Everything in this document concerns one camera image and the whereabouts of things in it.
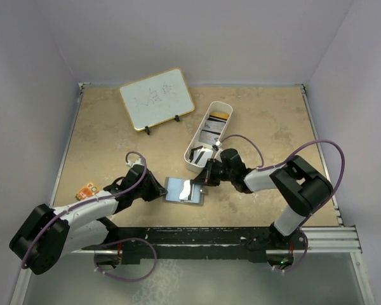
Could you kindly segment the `grey card holder wallet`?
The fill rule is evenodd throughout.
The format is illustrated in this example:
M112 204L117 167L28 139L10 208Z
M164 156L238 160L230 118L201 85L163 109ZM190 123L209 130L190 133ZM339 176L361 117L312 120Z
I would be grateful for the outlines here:
M202 206L207 195L203 186L194 184L190 179L167 177L164 187L167 190L164 200L168 203Z

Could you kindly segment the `white oblong plastic tray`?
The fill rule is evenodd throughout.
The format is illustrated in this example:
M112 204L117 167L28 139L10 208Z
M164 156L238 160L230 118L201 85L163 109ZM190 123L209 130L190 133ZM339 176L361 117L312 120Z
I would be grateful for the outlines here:
M200 173L218 151L213 146L224 137L233 113L231 105L214 101L209 105L185 153L186 169Z

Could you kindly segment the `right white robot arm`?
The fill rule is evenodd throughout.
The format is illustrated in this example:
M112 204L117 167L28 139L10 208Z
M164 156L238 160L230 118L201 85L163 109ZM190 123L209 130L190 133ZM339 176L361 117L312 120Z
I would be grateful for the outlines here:
M236 149L225 149L220 159L209 159L190 185L215 187L230 182L236 191L252 194L276 189L287 203L281 215L271 224L270 242L285 248L292 234L323 203L328 201L333 187L329 180L299 155L283 165L264 171L248 168Z

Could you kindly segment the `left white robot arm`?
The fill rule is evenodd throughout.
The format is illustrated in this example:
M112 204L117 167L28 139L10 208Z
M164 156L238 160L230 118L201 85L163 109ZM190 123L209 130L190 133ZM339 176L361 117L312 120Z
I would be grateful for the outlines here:
M115 247L121 234L109 216L137 199L153 201L166 194L150 170L135 165L126 176L85 200L55 208L38 205L12 237L9 248L21 259L22 268L43 274L73 251Z

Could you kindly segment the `orange card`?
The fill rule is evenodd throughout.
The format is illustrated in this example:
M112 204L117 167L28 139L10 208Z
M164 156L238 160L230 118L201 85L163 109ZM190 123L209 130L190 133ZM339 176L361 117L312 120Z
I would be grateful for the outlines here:
M86 198L96 195L98 192L98 186L93 182L89 182L76 193L76 199L78 201L85 200Z

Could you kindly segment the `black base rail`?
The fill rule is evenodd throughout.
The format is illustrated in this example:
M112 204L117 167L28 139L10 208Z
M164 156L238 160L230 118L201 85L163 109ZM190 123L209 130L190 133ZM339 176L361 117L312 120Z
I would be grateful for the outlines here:
M113 241L123 243L122 264L138 264L154 254L141 238L155 249L158 259L243 260L266 263L268 254L288 254L290 250L307 248L303 232L295 231L283 238L271 227L116 227L103 246L92 245L84 250L116 250Z

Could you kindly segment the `small whiteboard wooden frame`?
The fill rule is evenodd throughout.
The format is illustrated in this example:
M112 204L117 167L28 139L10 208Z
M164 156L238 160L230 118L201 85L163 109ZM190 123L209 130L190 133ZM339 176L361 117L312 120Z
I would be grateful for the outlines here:
M178 67L122 85L119 92L137 132L195 109L184 74Z

